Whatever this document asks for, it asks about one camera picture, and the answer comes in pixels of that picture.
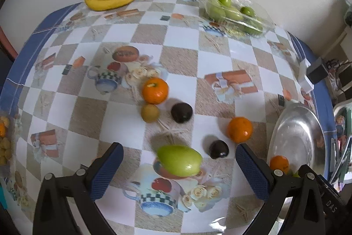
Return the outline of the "silver metal bowl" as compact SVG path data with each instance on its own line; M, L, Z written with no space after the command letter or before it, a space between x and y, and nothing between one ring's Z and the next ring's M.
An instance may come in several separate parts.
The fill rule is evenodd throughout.
M293 103L282 111L271 136L267 162L275 156L287 158L292 175L302 165L308 165L317 174L324 174L326 147L323 131L317 116L307 106Z

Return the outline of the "white charger block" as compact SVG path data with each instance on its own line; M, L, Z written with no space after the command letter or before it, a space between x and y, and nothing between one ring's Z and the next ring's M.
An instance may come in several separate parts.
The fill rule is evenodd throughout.
M299 64L298 83L305 93L309 93L314 89L314 84L307 76L307 69L311 66L310 62L305 58Z

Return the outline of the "tangerine in bowl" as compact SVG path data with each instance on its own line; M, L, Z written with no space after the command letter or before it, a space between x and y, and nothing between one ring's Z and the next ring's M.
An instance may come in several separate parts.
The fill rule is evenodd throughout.
M284 174L287 174L289 172L289 160L285 156L274 156L270 160L269 167L271 170L279 169Z

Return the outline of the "clear plastic fruit container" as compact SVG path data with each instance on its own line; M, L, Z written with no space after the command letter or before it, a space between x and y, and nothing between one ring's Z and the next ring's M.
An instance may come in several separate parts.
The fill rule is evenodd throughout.
M232 38L260 38L274 30L267 11L250 0L204 0L208 18Z

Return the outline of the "large green mango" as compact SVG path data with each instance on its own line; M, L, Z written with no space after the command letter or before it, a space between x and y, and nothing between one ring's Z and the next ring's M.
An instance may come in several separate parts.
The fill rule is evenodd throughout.
M195 149L182 145L162 146L157 150L161 165L177 177L191 177L199 173L202 155Z

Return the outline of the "orange tangerine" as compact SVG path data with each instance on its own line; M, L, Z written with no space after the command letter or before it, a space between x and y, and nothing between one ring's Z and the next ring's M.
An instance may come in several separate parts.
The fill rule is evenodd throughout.
M141 92L146 103L158 105L168 98L169 86L161 78L150 78L144 83Z
M245 117L234 117L227 126L227 136L236 144L249 140L252 133L252 122Z

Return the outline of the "dark plum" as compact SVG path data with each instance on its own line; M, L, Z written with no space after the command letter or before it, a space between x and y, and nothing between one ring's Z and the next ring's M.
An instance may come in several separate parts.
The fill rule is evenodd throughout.
M224 158L229 155L229 147L222 140L216 140L209 146L209 155L212 159Z
M171 108L171 116L178 124L188 122L192 115L193 109L188 103L177 103Z

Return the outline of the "small yellow-brown fruit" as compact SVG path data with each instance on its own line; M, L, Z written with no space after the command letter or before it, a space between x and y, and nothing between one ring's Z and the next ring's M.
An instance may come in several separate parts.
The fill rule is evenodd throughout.
M152 123L158 120L160 115L159 108L154 104L145 104L141 108L141 117L146 123Z

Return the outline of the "black power adapter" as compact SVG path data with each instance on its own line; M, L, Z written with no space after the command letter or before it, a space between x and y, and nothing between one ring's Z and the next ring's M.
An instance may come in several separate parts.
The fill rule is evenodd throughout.
M306 75L312 84L317 84L328 76L328 69L324 60L319 57L308 68Z

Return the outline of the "patterned checkered tablecloth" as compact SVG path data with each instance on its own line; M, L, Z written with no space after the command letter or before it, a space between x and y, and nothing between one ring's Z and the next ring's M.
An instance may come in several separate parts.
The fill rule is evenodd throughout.
M261 202L235 160L239 140L270 159L288 101L335 136L325 83L306 93L312 51L280 27L235 39L199 0L85 4L50 14L14 62L1 93L1 181L20 234L32 232L40 183L70 176L113 142L124 157L98 199L117 234L241 234Z

